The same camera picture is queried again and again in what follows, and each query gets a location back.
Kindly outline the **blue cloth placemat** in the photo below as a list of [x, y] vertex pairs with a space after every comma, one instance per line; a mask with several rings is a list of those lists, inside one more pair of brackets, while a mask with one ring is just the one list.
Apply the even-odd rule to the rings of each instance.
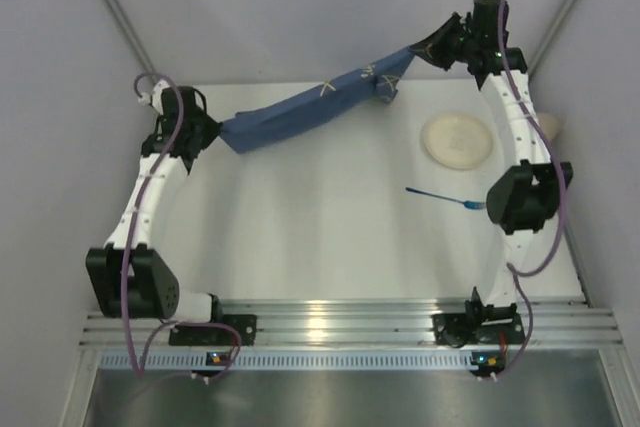
[[243, 154], [302, 135], [364, 101], [388, 104], [413, 60], [404, 48], [271, 106], [238, 112], [222, 123], [220, 138]]

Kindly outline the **cream round plate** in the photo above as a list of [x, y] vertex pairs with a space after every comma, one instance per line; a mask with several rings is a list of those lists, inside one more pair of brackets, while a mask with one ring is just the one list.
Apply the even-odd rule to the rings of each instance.
[[422, 128], [421, 143], [434, 161], [458, 171], [478, 168], [494, 150], [487, 125], [477, 117], [457, 112], [429, 120]]

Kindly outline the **beige speckled cup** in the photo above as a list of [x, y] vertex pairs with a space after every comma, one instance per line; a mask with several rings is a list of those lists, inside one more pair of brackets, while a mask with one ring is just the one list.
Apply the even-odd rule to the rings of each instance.
[[540, 112], [538, 114], [538, 123], [549, 141], [553, 141], [562, 130], [561, 121], [549, 113]]

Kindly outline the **blue metal fork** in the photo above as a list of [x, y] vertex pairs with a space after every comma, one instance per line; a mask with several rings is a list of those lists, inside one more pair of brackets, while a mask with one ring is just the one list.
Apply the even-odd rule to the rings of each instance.
[[432, 192], [427, 192], [427, 191], [424, 191], [424, 190], [419, 190], [419, 189], [415, 189], [415, 188], [411, 188], [411, 187], [406, 187], [405, 191], [408, 192], [408, 193], [427, 196], [427, 197], [430, 197], [430, 198], [435, 198], [435, 199], [438, 199], [438, 200], [443, 200], [443, 201], [459, 204], [459, 205], [462, 205], [464, 208], [466, 208], [468, 210], [480, 211], [480, 210], [485, 210], [486, 209], [486, 204], [484, 202], [472, 201], [472, 200], [461, 200], [461, 199], [457, 199], [457, 198], [453, 198], [453, 197], [449, 197], [449, 196], [444, 196], [444, 195], [440, 195], [440, 194], [436, 194], [436, 193], [432, 193]]

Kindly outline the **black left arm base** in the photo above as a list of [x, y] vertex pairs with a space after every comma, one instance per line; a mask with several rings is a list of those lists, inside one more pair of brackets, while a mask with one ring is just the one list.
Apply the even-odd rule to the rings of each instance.
[[258, 317], [253, 314], [224, 314], [222, 324], [229, 327], [177, 326], [170, 330], [169, 345], [178, 347], [219, 347], [229, 346], [236, 341], [234, 332], [239, 334], [239, 344], [253, 346], [257, 333]]

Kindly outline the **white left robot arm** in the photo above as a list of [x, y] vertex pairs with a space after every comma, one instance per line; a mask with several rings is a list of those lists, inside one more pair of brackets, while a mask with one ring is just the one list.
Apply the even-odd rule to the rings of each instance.
[[121, 273], [127, 273], [131, 319], [215, 322], [221, 310], [216, 296], [182, 288], [159, 252], [168, 217], [198, 155], [217, 138], [221, 124], [207, 113], [204, 95], [191, 86], [178, 88], [179, 105], [167, 82], [150, 96], [159, 113], [154, 131], [141, 146], [139, 172], [127, 206], [102, 247], [91, 248], [85, 265], [102, 314], [120, 318]]

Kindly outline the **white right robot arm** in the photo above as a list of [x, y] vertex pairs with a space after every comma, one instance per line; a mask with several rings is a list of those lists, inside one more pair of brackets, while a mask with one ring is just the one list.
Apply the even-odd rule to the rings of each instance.
[[548, 220], [565, 219], [566, 191], [573, 176], [571, 164], [558, 161], [550, 152], [529, 95], [523, 52], [506, 44], [508, 13], [505, 1], [473, 0], [471, 12], [452, 14], [409, 48], [442, 70], [464, 64], [493, 117], [505, 171], [489, 188], [485, 203], [489, 220], [499, 232], [487, 272], [475, 289], [495, 307], [515, 302], [513, 273], [524, 269], [535, 234]]

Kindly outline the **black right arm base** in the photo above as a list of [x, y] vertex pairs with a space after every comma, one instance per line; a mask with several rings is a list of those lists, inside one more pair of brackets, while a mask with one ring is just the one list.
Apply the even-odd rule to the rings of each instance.
[[504, 318], [472, 321], [462, 313], [437, 314], [432, 317], [435, 343], [460, 349], [467, 345], [522, 344], [525, 331], [518, 314]]

